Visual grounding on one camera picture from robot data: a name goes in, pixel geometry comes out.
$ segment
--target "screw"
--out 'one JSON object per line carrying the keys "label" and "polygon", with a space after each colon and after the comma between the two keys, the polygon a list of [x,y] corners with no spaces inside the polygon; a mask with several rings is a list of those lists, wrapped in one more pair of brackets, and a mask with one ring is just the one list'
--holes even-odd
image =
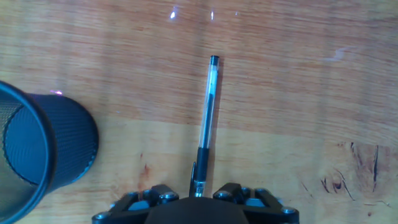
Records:
{"label": "screw", "polygon": [[281,211],[285,214],[292,214],[296,212],[296,209],[292,207],[282,207]]}
{"label": "screw", "polygon": [[101,212],[99,214],[97,214],[95,216],[96,219],[104,219],[104,218],[108,218],[109,216],[111,216],[110,212]]}

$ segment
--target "mesh pen holder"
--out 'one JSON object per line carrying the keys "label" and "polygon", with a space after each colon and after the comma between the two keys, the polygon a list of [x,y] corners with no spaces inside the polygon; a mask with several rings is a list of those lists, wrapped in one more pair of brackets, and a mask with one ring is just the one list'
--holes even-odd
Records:
{"label": "mesh pen holder", "polygon": [[33,95],[0,81],[0,224],[27,215],[78,180],[98,150],[94,119],[76,101]]}

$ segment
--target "wood grain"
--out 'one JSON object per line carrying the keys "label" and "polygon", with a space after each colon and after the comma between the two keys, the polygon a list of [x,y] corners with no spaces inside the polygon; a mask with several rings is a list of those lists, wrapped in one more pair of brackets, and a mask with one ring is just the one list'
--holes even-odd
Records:
{"label": "wood grain", "polygon": [[158,183],[186,196],[210,55],[210,188],[268,188],[302,223],[397,223],[397,18],[394,0],[1,1],[0,79],[62,91],[101,132],[89,173],[20,223],[89,223]]}

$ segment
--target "ballpoint pen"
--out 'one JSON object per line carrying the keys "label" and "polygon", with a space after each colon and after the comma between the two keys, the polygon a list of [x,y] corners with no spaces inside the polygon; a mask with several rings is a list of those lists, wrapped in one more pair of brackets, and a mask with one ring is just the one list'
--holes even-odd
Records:
{"label": "ballpoint pen", "polygon": [[219,56],[211,56],[207,88],[199,138],[198,157],[193,163],[190,197],[202,197],[206,187],[206,175],[213,128],[213,113],[217,91]]}

